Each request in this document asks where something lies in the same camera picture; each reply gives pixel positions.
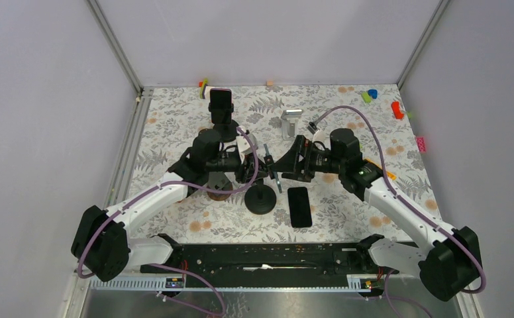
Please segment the black round-base phone stand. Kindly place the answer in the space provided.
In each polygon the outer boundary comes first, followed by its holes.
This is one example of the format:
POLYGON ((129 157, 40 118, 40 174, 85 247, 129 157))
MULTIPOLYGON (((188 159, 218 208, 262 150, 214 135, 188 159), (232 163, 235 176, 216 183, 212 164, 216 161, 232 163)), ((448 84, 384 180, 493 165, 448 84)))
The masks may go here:
POLYGON ((265 184, 265 179, 253 181, 244 194, 244 204, 247 210, 255 215, 265 215, 276 206, 276 192, 265 184))

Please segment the black smartphone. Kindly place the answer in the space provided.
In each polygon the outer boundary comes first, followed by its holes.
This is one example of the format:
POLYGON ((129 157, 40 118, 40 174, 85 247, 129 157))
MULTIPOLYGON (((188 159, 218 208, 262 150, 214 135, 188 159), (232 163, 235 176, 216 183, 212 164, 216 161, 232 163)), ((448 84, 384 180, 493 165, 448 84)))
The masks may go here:
POLYGON ((309 194, 306 187, 291 187, 287 190, 291 226, 295 229, 313 225, 309 194))

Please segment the blue-edged smartphone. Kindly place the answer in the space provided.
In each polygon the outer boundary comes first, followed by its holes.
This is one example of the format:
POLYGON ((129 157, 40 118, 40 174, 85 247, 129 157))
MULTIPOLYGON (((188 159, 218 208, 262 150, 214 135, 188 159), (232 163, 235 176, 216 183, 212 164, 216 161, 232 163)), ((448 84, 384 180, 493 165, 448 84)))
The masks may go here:
POLYGON ((266 168, 268 170, 268 173, 270 175, 270 178, 273 179, 276 183, 276 186, 278 188, 278 192, 279 193, 283 193, 282 191, 282 185, 281 185, 281 182, 280 182, 280 178, 278 176, 278 173, 273 169, 273 165, 274 165, 274 159, 272 157, 272 155, 270 154, 270 151, 269 151, 269 148, 268 148, 268 145, 266 143, 263 144, 264 146, 264 150, 265 150, 265 157, 264 157, 264 163, 266 165, 266 168))

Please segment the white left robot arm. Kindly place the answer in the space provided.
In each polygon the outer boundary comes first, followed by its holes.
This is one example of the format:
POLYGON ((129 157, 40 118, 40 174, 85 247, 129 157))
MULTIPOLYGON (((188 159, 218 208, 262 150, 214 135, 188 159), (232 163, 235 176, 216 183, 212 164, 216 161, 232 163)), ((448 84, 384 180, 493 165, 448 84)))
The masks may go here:
POLYGON ((165 272, 181 266, 180 252, 162 237, 131 236, 165 208, 198 190, 219 195, 246 191, 258 177, 257 145, 245 127, 237 127, 233 152, 220 149, 221 135, 200 132, 193 144, 166 173, 147 189, 118 204, 87 208, 79 222, 71 254, 77 275, 108 282, 123 270, 157 264, 165 272))

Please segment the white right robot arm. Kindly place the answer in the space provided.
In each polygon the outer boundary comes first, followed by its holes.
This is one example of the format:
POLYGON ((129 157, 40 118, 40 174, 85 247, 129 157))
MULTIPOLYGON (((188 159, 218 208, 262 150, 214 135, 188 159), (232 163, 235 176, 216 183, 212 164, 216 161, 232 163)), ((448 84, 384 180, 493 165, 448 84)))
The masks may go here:
POLYGON ((479 238, 471 228, 457 229, 431 216, 397 189, 382 168, 363 158, 352 130, 333 130, 329 142, 329 148, 321 149, 298 135, 272 169, 301 182, 310 182, 317 172, 336 174, 347 192, 388 216, 415 243, 370 235, 360 241, 364 250, 356 255, 361 271, 372 273, 381 266, 414 276, 441 301, 482 277, 479 238))

